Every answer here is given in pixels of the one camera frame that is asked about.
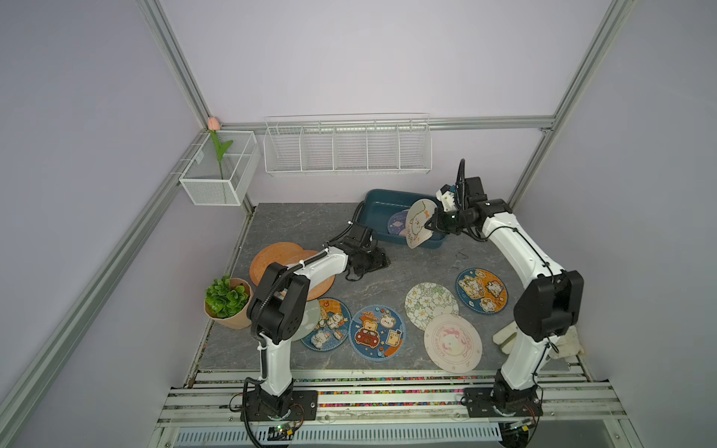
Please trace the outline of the purple bunny planet coaster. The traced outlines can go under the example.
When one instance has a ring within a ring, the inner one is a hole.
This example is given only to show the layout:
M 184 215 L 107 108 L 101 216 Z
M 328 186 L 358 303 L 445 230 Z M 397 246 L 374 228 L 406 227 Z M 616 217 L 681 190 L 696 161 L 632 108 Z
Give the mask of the purple bunny planet coaster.
M 387 229 L 389 235 L 399 237 L 405 237 L 407 235 L 406 222 L 408 212 L 408 209 L 404 209 L 400 212 L 393 214 L 388 219 Z

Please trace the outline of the cream alpaca coaster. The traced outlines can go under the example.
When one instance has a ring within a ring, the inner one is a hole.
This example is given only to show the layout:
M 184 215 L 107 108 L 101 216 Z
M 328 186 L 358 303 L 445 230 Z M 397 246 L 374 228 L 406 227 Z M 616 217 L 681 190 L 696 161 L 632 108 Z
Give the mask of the cream alpaca coaster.
M 409 209 L 405 229 L 405 240 L 409 248 L 414 249 L 429 241 L 433 231 L 426 228 L 437 209 L 436 203 L 431 199 L 419 199 Z

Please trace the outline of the teal plastic storage box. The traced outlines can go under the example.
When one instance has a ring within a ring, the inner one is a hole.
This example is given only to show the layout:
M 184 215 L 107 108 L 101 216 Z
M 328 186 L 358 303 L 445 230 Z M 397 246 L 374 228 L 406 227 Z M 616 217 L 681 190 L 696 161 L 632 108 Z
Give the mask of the teal plastic storage box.
M 438 201 L 427 195 L 399 192 L 398 190 L 370 190 L 365 198 L 358 223 L 373 229 L 375 237 L 383 242 L 406 246 L 406 220 L 411 206 L 419 200 Z

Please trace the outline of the pale green bunny coaster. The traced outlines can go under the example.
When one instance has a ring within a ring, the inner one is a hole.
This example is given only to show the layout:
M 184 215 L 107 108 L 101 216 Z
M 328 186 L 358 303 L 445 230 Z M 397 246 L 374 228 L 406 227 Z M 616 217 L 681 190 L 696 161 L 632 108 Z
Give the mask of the pale green bunny coaster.
M 319 300 L 313 300 L 306 304 L 304 309 L 304 316 L 297 332 L 292 336 L 292 342 L 298 342 L 304 339 L 304 337 L 310 335 L 317 324 L 321 321 L 321 306 Z

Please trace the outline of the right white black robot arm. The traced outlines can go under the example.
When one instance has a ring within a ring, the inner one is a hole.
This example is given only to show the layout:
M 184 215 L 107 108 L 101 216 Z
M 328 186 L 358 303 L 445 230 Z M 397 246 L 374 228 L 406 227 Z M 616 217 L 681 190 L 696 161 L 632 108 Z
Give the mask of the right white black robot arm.
M 481 404 L 499 416 L 526 411 L 541 416 L 537 374 L 550 349 L 579 318 L 584 278 L 553 261 L 518 223 L 501 199 L 491 200 L 480 177 L 457 175 L 454 185 L 437 192 L 439 205 L 418 228 L 430 234 L 465 234 L 491 242 L 517 272 L 524 292 L 513 307 L 517 334 L 513 350 L 496 373 L 493 388 L 470 392 L 470 404 Z

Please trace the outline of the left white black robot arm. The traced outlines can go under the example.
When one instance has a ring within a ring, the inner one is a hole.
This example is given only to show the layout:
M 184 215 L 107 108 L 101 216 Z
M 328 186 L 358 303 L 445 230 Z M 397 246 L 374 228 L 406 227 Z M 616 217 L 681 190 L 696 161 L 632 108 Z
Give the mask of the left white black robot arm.
M 260 377 L 244 403 L 259 405 L 270 416 L 286 416 L 291 407 L 291 338 L 297 332 L 309 293 L 338 274 L 362 278 L 389 265 L 373 229 L 351 222 L 323 250 L 290 265 L 270 264 L 248 304 L 250 335 L 258 343 Z

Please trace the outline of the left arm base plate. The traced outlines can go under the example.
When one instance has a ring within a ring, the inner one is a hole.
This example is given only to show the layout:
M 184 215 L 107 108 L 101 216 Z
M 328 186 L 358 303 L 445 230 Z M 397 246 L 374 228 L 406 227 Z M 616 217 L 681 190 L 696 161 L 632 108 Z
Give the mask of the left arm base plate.
M 248 392 L 245 408 L 249 422 L 314 421 L 319 409 L 319 392 L 312 389 L 289 389 L 275 397 L 259 388 Z

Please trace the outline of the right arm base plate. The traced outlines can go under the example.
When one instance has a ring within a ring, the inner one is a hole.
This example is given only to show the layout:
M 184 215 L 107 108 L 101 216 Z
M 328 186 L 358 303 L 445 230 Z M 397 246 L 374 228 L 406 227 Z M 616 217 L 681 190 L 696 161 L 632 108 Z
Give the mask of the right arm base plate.
M 497 390 L 495 388 L 465 388 L 460 404 L 471 418 L 478 417 L 534 417 L 543 416 L 543 405 L 537 388 Z

